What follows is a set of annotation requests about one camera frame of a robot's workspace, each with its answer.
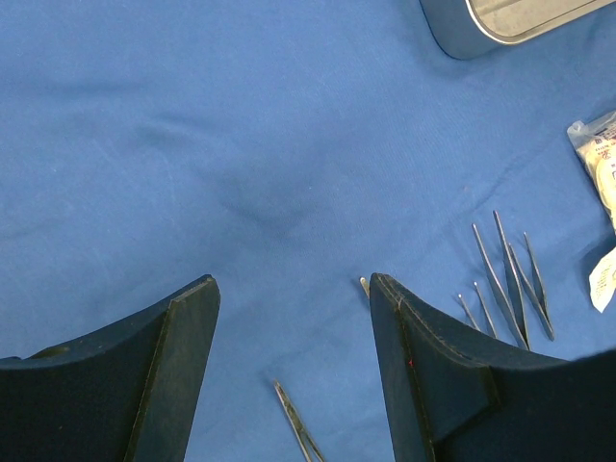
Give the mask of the purple patterned packet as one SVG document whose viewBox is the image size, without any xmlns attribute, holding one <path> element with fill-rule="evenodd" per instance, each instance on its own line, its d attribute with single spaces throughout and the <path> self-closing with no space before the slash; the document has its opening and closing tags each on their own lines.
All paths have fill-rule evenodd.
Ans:
<svg viewBox="0 0 616 462">
<path fill-rule="evenodd" d="M 615 228 L 615 112 L 589 123 L 576 121 L 568 127 L 567 136 Z"/>
</svg>

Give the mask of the silver metal tweezers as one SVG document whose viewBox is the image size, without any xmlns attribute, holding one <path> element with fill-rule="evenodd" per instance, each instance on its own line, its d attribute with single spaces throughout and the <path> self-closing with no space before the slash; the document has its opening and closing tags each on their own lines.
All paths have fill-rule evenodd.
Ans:
<svg viewBox="0 0 616 462">
<path fill-rule="evenodd" d="M 514 269 L 517 272 L 518 278 L 526 292 L 531 306 L 537 314 L 539 321 L 542 323 L 543 329 L 550 341 L 555 340 L 555 334 L 550 318 L 547 302 L 547 293 L 543 282 L 542 275 L 537 265 L 537 260 L 530 242 L 530 238 L 527 232 L 523 233 L 523 237 L 526 245 L 526 252 L 530 262 L 531 276 L 528 277 L 523 270 L 516 251 L 511 243 L 508 243 L 508 249 L 512 257 Z"/>
</svg>

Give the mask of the silver hemostat forceps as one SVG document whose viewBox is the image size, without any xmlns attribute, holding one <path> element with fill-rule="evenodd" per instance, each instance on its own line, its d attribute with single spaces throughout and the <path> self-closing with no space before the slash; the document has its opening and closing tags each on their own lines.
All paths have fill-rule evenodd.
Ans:
<svg viewBox="0 0 616 462">
<path fill-rule="evenodd" d="M 324 462 L 325 458 L 323 454 L 321 453 L 321 450 L 319 449 L 318 445 L 316 444 L 310 432 L 307 430 L 305 424 L 300 418 L 294 404 L 290 400 L 283 386 L 280 384 L 278 380 L 274 379 L 273 387 L 274 387 L 276 394 L 278 395 L 281 406 L 290 423 L 290 426 L 293 430 L 293 433 L 295 435 L 295 438 L 298 442 L 298 445 L 300 447 L 300 450 L 303 454 L 305 461 L 306 462 L 315 462 L 315 461 Z"/>
</svg>

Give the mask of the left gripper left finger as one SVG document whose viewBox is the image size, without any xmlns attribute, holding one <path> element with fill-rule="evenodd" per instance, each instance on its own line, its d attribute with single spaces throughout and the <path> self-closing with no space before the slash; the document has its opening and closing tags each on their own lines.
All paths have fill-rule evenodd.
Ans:
<svg viewBox="0 0 616 462">
<path fill-rule="evenodd" d="M 184 460 L 219 306 L 204 275 L 90 334 L 2 359 L 2 460 Z"/>
</svg>

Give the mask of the blue surgical drape cloth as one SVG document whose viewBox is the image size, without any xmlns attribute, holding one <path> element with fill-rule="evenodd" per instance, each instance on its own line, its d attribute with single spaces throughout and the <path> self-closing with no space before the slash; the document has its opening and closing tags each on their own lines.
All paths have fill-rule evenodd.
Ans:
<svg viewBox="0 0 616 462">
<path fill-rule="evenodd" d="M 615 10 L 457 61 L 416 1 L 5 1 L 1 353 L 26 357 L 209 273 L 221 305 L 190 461 L 390 461 L 361 276 L 456 318 L 527 232 L 566 359 L 615 346 L 615 244 L 566 131 L 615 107 Z"/>
</svg>

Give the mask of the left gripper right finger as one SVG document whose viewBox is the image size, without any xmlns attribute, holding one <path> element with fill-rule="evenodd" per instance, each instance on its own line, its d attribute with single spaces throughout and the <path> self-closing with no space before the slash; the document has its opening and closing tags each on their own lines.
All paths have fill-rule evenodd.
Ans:
<svg viewBox="0 0 616 462">
<path fill-rule="evenodd" d="M 370 307 L 398 461 L 611 461 L 615 354 L 493 339 L 376 273 Z"/>
</svg>

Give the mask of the silver scalpel handle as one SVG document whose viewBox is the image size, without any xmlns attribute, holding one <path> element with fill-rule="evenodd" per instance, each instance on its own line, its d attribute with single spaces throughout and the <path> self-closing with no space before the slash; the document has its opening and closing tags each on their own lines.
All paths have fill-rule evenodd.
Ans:
<svg viewBox="0 0 616 462">
<path fill-rule="evenodd" d="M 369 280 L 369 279 L 367 279 L 367 278 L 366 278 L 366 277 L 364 277 L 364 276 L 361 276 L 361 277 L 359 278 L 359 283 L 360 283 L 360 285 L 361 285 L 361 287 L 362 287 L 362 289 L 363 289 L 363 291 L 364 291 L 364 293 L 365 293 L 366 297 L 367 297 L 367 298 L 370 298 L 370 297 L 371 297 L 370 280 Z"/>
</svg>

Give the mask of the stainless steel instrument tray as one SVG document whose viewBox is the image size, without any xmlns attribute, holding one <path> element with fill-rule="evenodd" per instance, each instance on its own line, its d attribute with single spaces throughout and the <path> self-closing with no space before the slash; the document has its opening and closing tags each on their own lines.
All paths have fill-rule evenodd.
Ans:
<svg viewBox="0 0 616 462">
<path fill-rule="evenodd" d="M 535 39 L 613 4 L 611 0 L 421 0 L 439 47 L 467 61 Z"/>
</svg>

